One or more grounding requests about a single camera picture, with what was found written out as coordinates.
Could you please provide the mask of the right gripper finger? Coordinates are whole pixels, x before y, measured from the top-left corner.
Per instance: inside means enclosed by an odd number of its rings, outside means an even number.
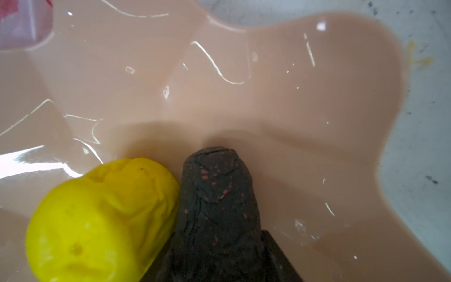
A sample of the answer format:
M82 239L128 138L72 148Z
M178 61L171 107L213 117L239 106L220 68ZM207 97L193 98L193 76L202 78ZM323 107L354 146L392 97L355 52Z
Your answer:
M267 230L263 230L263 241L267 254L265 280L267 282L303 282L303 279Z

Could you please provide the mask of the yellow fake lemon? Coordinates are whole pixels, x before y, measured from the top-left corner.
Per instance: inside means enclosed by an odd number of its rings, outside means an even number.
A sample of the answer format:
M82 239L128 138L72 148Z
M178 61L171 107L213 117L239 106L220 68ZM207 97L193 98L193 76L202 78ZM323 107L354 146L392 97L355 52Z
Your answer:
M179 203L162 164L104 163L43 198L25 237L29 266L40 282L138 282L169 240Z

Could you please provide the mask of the pink scalloped bowl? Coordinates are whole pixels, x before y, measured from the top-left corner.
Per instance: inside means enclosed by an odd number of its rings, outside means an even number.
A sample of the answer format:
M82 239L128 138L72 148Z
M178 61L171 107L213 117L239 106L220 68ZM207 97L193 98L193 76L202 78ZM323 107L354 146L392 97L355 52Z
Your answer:
M28 222L55 186L115 159L180 178L207 146L249 168L263 228L306 282L448 282L382 194L410 64L366 16L258 28L196 1L50 1L52 28L1 48L1 280L33 282Z

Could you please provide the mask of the dark fake avocado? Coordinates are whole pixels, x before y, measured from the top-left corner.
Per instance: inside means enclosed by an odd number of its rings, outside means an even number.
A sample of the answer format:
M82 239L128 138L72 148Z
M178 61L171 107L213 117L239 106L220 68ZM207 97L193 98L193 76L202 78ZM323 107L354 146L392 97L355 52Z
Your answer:
M252 177L237 152L216 146L189 156L157 281L263 282L266 259Z

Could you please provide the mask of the pink plastic bag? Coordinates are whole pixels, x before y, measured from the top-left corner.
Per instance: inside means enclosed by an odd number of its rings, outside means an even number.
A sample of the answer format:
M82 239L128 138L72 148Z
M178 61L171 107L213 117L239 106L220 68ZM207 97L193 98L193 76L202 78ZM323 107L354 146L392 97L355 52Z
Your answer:
M52 32L54 5L50 0L1 0L1 50L28 48Z

